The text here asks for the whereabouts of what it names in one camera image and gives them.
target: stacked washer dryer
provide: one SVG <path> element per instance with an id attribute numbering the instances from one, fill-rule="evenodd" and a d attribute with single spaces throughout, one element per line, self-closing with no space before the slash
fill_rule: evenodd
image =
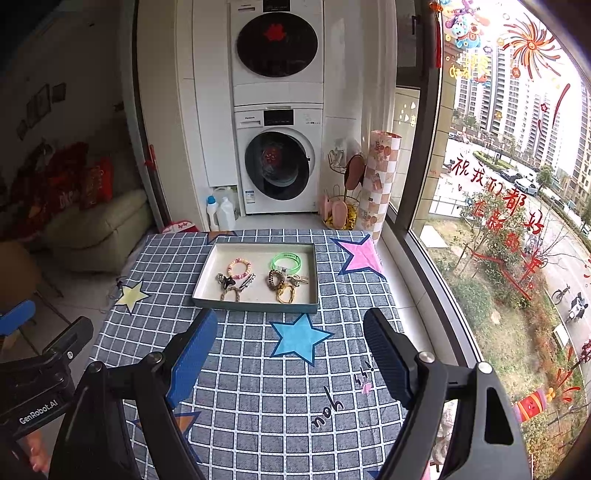
<path id="1" fill-rule="evenodd" d="M 317 210 L 322 4 L 322 0 L 230 4 L 236 142 L 247 214 Z"/>

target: street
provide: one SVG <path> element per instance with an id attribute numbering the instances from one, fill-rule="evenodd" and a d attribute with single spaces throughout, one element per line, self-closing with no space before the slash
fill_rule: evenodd
<path id="1" fill-rule="evenodd" d="M 459 208 L 457 203 L 463 203 L 465 196 L 478 191 L 482 191 L 482 187 L 473 179 L 474 168 L 479 168 L 477 159 L 472 155 L 476 150 L 486 152 L 486 148 L 475 144 L 464 144 L 455 140 L 448 140 L 447 150 L 445 156 L 445 163 L 457 159 L 460 154 L 470 162 L 467 171 L 468 176 L 455 175 L 454 173 L 442 174 L 437 183 L 436 192 L 434 194 L 434 201 L 431 206 L 431 213 L 438 213 L 441 215 L 459 216 Z M 536 174 L 527 166 L 512 162 L 515 170 L 522 175 L 533 173 L 534 178 Z M 498 173 L 484 166 L 485 176 L 491 176 L 497 181 L 504 184 L 503 192 L 511 191 L 514 185 L 502 179 Z M 544 229 L 540 234 L 544 239 L 544 247 L 547 248 L 557 238 L 561 240 L 548 251 L 548 264 L 544 267 L 548 283 L 548 292 L 552 295 L 556 290 L 562 290 L 567 285 L 570 286 L 570 291 L 565 294 L 563 301 L 557 306 L 558 311 L 563 319 L 567 318 L 570 310 L 570 304 L 578 292 L 582 293 L 583 298 L 591 303 L 591 287 L 589 285 L 591 278 L 585 278 L 584 275 L 591 275 L 591 268 L 585 268 L 589 253 L 584 245 L 578 240 L 576 235 L 564 223 L 553 210 L 548 211 L 548 207 L 542 207 L 541 201 L 536 197 L 527 196 L 525 201 L 526 212 L 537 212 L 538 209 L 543 213 L 542 223 Z M 576 353 L 579 354 L 583 344 L 591 337 L 591 313 L 587 312 L 583 315 L 577 323 L 569 322 L 567 330 L 573 341 L 573 347 Z M 586 383 L 587 397 L 591 398 L 591 368 L 589 364 L 582 365 L 583 378 Z"/>

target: tray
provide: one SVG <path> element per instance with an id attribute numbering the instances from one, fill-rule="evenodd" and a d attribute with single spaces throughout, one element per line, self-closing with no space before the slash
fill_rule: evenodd
<path id="1" fill-rule="evenodd" d="M 279 303 L 275 292 L 267 285 L 270 264 L 274 256 L 292 252 L 300 256 L 301 269 L 298 275 L 309 278 L 309 283 L 295 289 L 295 300 L 291 304 Z M 230 300 L 220 300 L 222 286 L 216 280 L 218 273 L 226 275 L 228 264 L 237 257 L 246 258 L 252 264 L 254 281 L 240 294 L 240 302 L 234 301 L 234 292 L 228 292 Z M 293 263 L 280 260 L 289 267 Z M 262 244 L 254 242 L 214 244 L 199 275 L 193 291 L 193 303 L 197 307 L 238 310 L 240 312 L 316 313 L 318 311 L 318 275 L 316 271 L 316 249 L 314 244 Z"/>

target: hand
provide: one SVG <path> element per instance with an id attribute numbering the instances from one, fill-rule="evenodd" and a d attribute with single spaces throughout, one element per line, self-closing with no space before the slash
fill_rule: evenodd
<path id="1" fill-rule="evenodd" d="M 31 462 L 31 467 L 36 472 L 47 474 L 49 472 L 51 457 L 47 454 L 43 446 L 41 432 L 37 430 L 36 432 L 30 433 L 25 439 L 30 448 L 29 461 Z"/>

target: blue checkered tablecloth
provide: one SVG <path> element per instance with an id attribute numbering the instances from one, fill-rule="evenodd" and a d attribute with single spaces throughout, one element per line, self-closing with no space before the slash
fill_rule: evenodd
<path id="1" fill-rule="evenodd" d="M 369 271 L 339 274 L 349 254 L 331 240 L 363 237 L 301 229 L 245 230 L 212 241 L 207 233 L 151 236 L 124 281 L 142 281 L 150 296 L 133 314 L 125 306 L 110 310 L 89 361 L 133 364 L 184 332 L 199 311 L 191 295 L 213 242 L 314 243 L 320 305 L 310 319 L 332 333 L 314 347 L 314 366 L 295 354 L 271 357 L 280 340 L 271 322 L 294 323 L 299 314 L 217 310 L 217 339 L 193 395 L 175 413 L 195 413 L 187 439 L 208 479 L 371 479 L 405 411 L 388 394 L 361 324 L 368 308 L 379 307 L 402 332 L 389 285 Z M 124 407 L 139 470 L 157 478 L 135 404 Z"/>

